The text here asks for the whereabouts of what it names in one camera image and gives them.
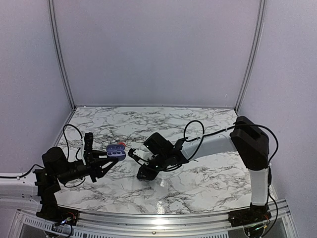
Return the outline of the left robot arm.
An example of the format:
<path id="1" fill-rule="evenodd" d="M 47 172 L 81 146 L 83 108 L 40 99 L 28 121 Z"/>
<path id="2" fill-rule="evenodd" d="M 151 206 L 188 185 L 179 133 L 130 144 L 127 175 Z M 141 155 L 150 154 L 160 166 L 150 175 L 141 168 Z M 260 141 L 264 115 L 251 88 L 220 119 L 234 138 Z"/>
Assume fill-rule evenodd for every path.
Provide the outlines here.
<path id="1" fill-rule="evenodd" d="M 37 217 L 75 225 L 78 210 L 58 205 L 55 193 L 61 185 L 77 179 L 90 177 L 92 182 L 102 178 L 119 161 L 126 157 L 125 144 L 110 144 L 105 151 L 93 149 L 93 134 L 85 133 L 81 137 L 81 159 L 68 161 L 60 147 L 52 147 L 42 155 L 43 165 L 34 165 L 21 175 L 1 174 L 0 196 L 5 202 L 20 203 L 26 208 L 26 202 L 36 202 L 34 208 Z"/>

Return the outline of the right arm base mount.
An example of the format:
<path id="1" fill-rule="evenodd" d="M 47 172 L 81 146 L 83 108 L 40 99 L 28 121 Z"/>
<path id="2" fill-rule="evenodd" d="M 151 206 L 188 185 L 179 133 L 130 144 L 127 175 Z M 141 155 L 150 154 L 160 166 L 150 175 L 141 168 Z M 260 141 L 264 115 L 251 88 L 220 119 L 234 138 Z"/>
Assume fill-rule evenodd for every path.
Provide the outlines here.
<path id="1" fill-rule="evenodd" d="M 267 221 L 272 217 L 267 204 L 257 206 L 250 203 L 250 207 L 228 213 L 228 221 L 232 227 L 244 226 L 262 221 Z"/>

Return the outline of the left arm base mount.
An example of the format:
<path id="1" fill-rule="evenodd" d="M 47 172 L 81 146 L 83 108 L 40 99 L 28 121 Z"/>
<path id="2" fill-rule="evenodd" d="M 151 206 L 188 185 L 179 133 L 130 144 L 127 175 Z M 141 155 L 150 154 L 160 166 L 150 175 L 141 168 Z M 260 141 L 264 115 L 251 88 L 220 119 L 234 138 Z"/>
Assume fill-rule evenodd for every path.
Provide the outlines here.
<path id="1" fill-rule="evenodd" d="M 59 225 L 68 224 L 75 226 L 77 224 L 79 211 L 72 208 L 61 207 L 53 194 L 42 196 L 40 200 L 41 209 L 36 212 L 36 216 Z"/>

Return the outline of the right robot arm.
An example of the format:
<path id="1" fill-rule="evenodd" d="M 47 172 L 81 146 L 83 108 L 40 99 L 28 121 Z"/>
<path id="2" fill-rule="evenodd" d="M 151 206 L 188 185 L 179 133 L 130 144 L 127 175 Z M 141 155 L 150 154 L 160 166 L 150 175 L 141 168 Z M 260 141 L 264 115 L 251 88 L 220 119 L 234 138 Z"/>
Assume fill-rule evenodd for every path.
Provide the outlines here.
<path id="1" fill-rule="evenodd" d="M 251 179 L 251 204 L 245 217 L 256 222 L 264 215 L 269 198 L 270 162 L 274 157 L 269 153 L 269 133 L 272 131 L 266 126 L 239 116 L 233 126 L 193 139 L 183 136 L 175 144 L 155 132 L 143 143 L 145 149 L 130 149 L 128 155 L 136 162 L 142 161 L 138 179 L 154 180 L 159 172 L 176 170 L 190 161 L 237 152 Z"/>

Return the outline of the grey blue charging case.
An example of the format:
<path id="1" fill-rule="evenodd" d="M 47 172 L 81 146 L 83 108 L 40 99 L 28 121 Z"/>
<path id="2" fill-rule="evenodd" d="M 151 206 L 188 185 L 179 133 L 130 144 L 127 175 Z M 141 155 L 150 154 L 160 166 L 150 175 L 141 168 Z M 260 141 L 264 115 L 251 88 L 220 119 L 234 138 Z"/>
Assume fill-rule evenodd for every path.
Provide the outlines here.
<path id="1" fill-rule="evenodd" d="M 126 158 L 125 146 L 122 144 L 109 144 L 106 147 L 108 158 L 117 158 L 122 161 Z"/>

